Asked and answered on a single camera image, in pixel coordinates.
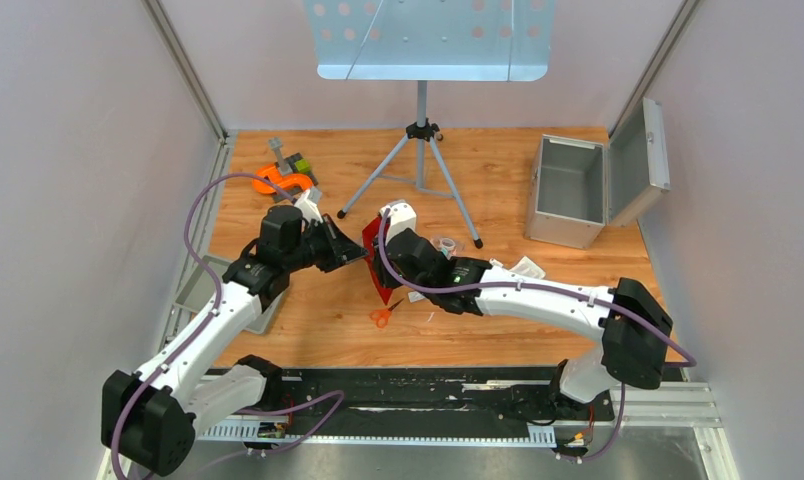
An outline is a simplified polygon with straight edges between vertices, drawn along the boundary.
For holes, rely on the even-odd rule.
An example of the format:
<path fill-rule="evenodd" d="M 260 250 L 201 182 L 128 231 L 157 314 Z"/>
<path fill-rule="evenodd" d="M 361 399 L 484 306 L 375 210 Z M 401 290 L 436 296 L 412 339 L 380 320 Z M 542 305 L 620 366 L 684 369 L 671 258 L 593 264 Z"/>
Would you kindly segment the blue white sachet lower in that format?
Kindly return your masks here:
<path fill-rule="evenodd" d="M 423 294 L 421 294 L 421 293 L 419 293 L 419 292 L 412 291 L 412 292 L 409 292 L 409 293 L 408 293 L 408 299 L 409 299 L 409 301 L 410 301 L 411 303 L 415 303 L 415 302 L 418 302 L 418 301 L 424 300 L 424 299 L 425 299 L 425 297 L 424 297 L 424 295 L 423 295 Z"/>

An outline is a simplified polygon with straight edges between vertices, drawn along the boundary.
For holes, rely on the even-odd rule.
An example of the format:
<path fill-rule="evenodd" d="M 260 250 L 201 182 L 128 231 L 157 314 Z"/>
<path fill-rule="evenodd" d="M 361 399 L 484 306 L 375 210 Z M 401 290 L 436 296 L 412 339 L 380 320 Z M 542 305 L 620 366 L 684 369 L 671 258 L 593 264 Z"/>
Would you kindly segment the orange handled scissors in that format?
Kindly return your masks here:
<path fill-rule="evenodd" d="M 380 309 L 373 310 L 369 314 L 370 320 L 374 323 L 377 328 L 383 329 L 385 328 L 388 323 L 389 319 L 393 313 L 393 311 L 403 302 L 403 299 L 400 298 L 396 302 L 392 303 L 389 306 L 385 306 Z"/>

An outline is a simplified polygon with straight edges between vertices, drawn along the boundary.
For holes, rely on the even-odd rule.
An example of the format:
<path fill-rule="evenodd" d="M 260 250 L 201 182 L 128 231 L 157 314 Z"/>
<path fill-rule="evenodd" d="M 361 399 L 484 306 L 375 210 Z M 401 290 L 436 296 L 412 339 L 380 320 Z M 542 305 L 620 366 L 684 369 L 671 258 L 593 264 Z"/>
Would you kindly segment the white pads zip bag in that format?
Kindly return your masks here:
<path fill-rule="evenodd" d="M 546 272 L 528 256 L 523 256 L 509 269 L 510 272 L 535 279 L 544 279 Z"/>

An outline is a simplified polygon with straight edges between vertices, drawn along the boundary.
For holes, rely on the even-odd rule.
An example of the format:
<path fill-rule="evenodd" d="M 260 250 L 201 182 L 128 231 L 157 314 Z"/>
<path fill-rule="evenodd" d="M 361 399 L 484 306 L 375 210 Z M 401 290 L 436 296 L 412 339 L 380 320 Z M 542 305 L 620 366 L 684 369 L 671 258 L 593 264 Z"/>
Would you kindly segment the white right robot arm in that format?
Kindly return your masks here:
<path fill-rule="evenodd" d="M 576 416 L 617 383 L 643 390 L 661 384 L 673 322 L 637 280 L 589 287 L 537 279 L 481 259 L 448 258 L 410 228 L 374 244 L 375 269 L 388 288 L 409 286 L 448 313 L 520 318 L 594 341 L 592 350 L 559 365 L 548 393 L 562 417 Z"/>

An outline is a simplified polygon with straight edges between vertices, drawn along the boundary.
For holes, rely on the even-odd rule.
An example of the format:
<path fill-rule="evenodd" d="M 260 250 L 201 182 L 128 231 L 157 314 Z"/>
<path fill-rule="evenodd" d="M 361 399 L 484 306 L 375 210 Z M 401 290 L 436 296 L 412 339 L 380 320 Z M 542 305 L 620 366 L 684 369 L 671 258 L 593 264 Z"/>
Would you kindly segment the grey metal case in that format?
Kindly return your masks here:
<path fill-rule="evenodd" d="M 587 249 L 603 228 L 636 222 L 670 189 L 662 105 L 643 98 L 606 143 L 541 138 L 525 236 Z"/>

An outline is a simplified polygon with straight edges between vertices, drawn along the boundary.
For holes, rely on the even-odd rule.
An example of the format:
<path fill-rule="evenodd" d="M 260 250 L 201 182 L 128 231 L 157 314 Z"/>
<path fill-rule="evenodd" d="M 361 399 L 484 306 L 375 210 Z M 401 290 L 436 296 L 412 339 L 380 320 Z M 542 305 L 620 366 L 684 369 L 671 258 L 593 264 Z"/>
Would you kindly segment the red first aid pouch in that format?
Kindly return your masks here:
<path fill-rule="evenodd" d="M 381 222 L 381 215 L 377 215 L 362 230 L 363 246 L 367 251 L 365 260 L 368 264 L 371 280 L 382 302 L 387 305 L 393 291 L 400 286 L 392 275 L 388 272 L 381 259 L 378 249 L 378 234 Z"/>

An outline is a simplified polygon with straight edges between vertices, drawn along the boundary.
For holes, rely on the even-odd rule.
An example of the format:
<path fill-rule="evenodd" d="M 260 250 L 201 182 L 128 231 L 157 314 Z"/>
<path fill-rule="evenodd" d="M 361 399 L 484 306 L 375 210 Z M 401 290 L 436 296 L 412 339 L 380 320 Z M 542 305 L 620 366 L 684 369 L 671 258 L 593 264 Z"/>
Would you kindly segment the blue music stand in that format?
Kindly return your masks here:
<path fill-rule="evenodd" d="M 427 115 L 432 82 L 533 82 L 548 71 L 553 1 L 305 1 L 317 73 L 326 80 L 413 81 L 416 119 L 338 213 L 344 218 L 410 141 L 417 143 L 412 184 L 424 184 L 432 152 L 476 248 L 483 241 L 440 152 L 442 134 Z"/>

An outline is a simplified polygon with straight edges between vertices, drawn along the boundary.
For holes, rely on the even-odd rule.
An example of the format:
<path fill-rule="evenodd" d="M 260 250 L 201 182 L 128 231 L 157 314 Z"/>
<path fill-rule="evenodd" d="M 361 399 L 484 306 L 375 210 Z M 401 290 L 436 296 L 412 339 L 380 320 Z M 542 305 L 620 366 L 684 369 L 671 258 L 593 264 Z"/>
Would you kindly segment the grey plastic tray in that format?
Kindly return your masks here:
<path fill-rule="evenodd" d="M 203 255 L 203 261 L 217 274 L 218 278 L 226 272 L 232 260 L 214 255 Z M 264 335 L 278 316 L 282 308 L 282 303 L 289 295 L 290 288 L 284 290 L 274 302 L 262 313 L 251 321 L 244 330 L 246 332 Z M 215 287 L 212 278 L 200 266 L 195 266 L 189 279 L 179 288 L 174 306 L 189 311 L 191 314 L 198 313 L 205 303 L 214 295 Z"/>

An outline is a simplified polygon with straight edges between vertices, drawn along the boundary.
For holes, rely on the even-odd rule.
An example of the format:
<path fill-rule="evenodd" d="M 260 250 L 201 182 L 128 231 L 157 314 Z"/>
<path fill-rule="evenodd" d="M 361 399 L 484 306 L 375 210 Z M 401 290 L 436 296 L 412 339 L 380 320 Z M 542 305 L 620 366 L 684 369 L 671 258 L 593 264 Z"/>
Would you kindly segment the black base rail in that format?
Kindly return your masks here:
<path fill-rule="evenodd" d="M 302 435 L 324 415 L 326 436 L 428 439 L 519 439 L 537 422 L 567 428 L 612 421 L 610 394 L 589 407 L 555 404 L 548 396 L 553 366 L 286 368 L 256 404 L 274 411 L 340 390 L 332 400 L 296 412 L 287 433 Z"/>

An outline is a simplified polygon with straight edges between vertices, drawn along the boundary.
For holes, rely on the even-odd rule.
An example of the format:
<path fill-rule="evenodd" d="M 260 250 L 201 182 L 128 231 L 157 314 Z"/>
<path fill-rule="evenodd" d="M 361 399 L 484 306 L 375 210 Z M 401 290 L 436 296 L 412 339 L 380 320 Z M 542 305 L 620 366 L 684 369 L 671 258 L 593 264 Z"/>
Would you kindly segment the tape roll in bag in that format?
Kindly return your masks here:
<path fill-rule="evenodd" d="M 432 245 L 447 258 L 459 256 L 464 250 L 464 243 L 446 236 L 435 236 Z"/>

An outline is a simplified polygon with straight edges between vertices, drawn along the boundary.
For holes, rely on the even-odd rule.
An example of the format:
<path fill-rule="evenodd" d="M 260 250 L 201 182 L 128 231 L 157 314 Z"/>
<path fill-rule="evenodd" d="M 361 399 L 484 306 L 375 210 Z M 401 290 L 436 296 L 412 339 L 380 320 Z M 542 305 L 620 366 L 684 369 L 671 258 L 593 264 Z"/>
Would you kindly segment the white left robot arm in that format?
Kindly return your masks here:
<path fill-rule="evenodd" d="M 196 438 L 237 411 L 276 411 L 284 400 L 280 369 L 249 355 L 217 380 L 202 377 L 238 333 L 289 287 L 292 273 L 328 273 L 366 257 L 327 215 L 292 205 L 271 207 L 252 239 L 223 274 L 205 307 L 179 335 L 136 371 L 113 372 L 102 389 L 101 441 L 166 476 Z"/>

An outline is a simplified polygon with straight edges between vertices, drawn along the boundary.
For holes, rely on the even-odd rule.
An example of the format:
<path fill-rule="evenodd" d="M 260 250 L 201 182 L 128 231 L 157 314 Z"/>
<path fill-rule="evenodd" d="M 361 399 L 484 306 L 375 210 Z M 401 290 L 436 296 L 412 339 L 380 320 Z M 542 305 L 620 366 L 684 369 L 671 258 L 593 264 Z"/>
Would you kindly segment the orange grey toy fixture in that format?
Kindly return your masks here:
<path fill-rule="evenodd" d="M 255 174 L 270 183 L 277 185 L 290 195 L 295 195 L 319 184 L 309 161 L 299 152 L 285 157 L 281 148 L 283 142 L 279 137 L 268 140 L 270 150 L 276 161 L 259 168 Z"/>

